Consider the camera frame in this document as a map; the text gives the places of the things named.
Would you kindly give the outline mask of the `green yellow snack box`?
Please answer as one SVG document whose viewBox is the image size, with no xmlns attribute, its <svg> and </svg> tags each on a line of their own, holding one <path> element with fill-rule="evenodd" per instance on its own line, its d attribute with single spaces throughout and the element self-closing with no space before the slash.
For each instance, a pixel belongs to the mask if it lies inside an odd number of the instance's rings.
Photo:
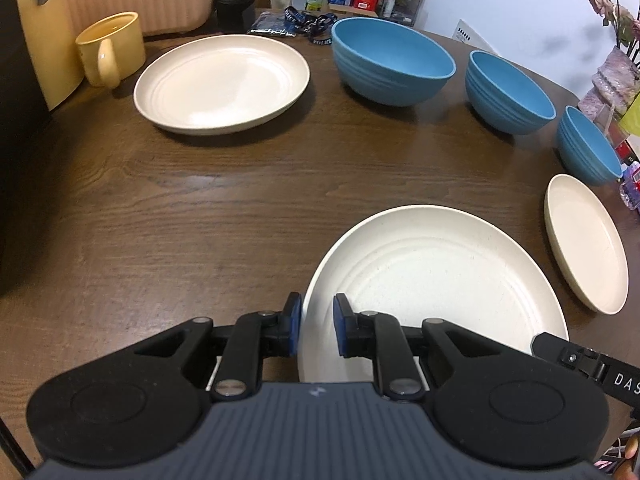
<svg viewBox="0 0 640 480">
<path fill-rule="evenodd" d="M 618 125 L 625 130 L 626 133 L 640 136 L 640 94 L 636 96 L 634 102 L 632 102 L 626 113 L 620 118 Z"/>
</svg>

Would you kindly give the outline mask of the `cream plate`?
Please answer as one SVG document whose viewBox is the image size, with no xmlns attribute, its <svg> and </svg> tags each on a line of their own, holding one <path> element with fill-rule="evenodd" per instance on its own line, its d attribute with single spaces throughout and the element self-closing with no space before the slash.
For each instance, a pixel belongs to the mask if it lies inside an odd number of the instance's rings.
<svg viewBox="0 0 640 480">
<path fill-rule="evenodd" d="M 370 361 L 338 353 L 332 300 L 339 292 L 356 312 L 387 313 L 411 327 L 443 318 L 523 352 L 541 333 L 568 336 L 559 300 L 528 252 L 493 224 L 454 208 L 387 209 L 329 249 L 304 296 L 302 382 L 372 378 Z"/>
<path fill-rule="evenodd" d="M 580 301 L 601 314 L 620 312 L 628 296 L 628 262 L 597 196 L 569 174 L 557 174 L 544 196 L 544 224 L 555 260 Z"/>
<path fill-rule="evenodd" d="M 166 131 L 220 136 L 280 116 L 309 81 L 303 55 L 281 41 L 211 36 L 175 47 L 151 63 L 134 87 L 134 106 Z"/>
</svg>

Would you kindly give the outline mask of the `red label water bottle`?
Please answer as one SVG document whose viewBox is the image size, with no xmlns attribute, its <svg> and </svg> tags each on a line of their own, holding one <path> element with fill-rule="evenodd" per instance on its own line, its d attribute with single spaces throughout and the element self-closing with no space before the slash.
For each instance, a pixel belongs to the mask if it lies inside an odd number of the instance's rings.
<svg viewBox="0 0 640 480">
<path fill-rule="evenodd" d="M 632 162 L 623 170 L 620 179 L 620 198 L 630 210 L 638 210 L 640 206 L 640 164 Z"/>
</svg>

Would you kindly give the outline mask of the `pink marbled vase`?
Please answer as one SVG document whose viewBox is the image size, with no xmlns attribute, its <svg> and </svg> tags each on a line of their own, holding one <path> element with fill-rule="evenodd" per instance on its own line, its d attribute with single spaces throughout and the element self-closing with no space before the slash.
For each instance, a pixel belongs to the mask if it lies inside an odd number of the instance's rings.
<svg viewBox="0 0 640 480">
<path fill-rule="evenodd" d="M 639 93 L 639 69 L 631 59 L 614 47 L 591 77 L 592 88 L 579 101 L 578 108 L 591 120 L 608 106 L 621 118 Z"/>
</svg>

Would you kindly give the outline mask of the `yellow ceramic mug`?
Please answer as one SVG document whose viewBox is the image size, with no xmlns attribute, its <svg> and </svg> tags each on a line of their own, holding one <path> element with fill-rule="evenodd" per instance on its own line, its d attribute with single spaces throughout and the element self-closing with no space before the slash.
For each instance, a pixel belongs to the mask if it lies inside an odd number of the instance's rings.
<svg viewBox="0 0 640 480">
<path fill-rule="evenodd" d="M 88 83 L 117 88 L 146 60 L 139 14 L 134 11 L 102 18 L 75 39 Z"/>
</svg>

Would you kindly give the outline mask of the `blue bowl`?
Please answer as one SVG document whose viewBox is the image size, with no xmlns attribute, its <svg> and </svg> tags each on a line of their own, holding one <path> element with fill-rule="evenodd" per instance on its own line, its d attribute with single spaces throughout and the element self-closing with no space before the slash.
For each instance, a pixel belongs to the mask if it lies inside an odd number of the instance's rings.
<svg viewBox="0 0 640 480">
<path fill-rule="evenodd" d="M 431 99 L 454 76 L 446 49 L 416 30 L 378 18 L 343 18 L 331 29 L 341 81 L 378 104 L 407 107 Z"/>
<path fill-rule="evenodd" d="M 465 90 L 484 122 L 512 136 L 534 133 L 556 117 L 548 94 L 532 78 L 489 52 L 469 54 Z"/>
<path fill-rule="evenodd" d="M 622 177 L 622 164 L 608 139 L 574 106 L 564 108 L 556 144 L 565 168 L 578 180 L 600 186 Z"/>
</svg>

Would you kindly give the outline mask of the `black cylindrical cup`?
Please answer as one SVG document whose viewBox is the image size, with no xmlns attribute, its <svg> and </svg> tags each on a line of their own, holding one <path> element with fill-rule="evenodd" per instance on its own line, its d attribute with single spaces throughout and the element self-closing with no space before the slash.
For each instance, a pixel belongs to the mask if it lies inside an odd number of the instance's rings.
<svg viewBox="0 0 640 480">
<path fill-rule="evenodd" d="M 229 34 L 244 34 L 255 21 L 255 0 L 214 0 L 218 28 Z"/>
</svg>

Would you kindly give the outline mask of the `white leaning board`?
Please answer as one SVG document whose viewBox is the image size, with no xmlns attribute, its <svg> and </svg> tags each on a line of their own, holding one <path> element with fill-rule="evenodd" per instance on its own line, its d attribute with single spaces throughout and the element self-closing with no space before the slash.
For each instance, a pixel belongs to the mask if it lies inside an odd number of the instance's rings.
<svg viewBox="0 0 640 480">
<path fill-rule="evenodd" d="M 451 38 L 462 42 L 462 44 L 467 44 L 474 49 L 480 49 L 492 54 L 498 54 L 498 51 L 463 18 L 460 18 L 460 20 L 457 22 Z"/>
</svg>

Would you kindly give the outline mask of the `red cigarette box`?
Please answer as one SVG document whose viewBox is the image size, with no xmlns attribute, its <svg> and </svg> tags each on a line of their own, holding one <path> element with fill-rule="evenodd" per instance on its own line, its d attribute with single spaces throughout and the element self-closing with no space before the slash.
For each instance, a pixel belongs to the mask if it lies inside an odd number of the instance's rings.
<svg viewBox="0 0 640 480">
<path fill-rule="evenodd" d="M 627 140 L 620 142 L 615 151 L 622 164 L 631 166 L 634 162 L 638 162 L 638 156 Z"/>
</svg>

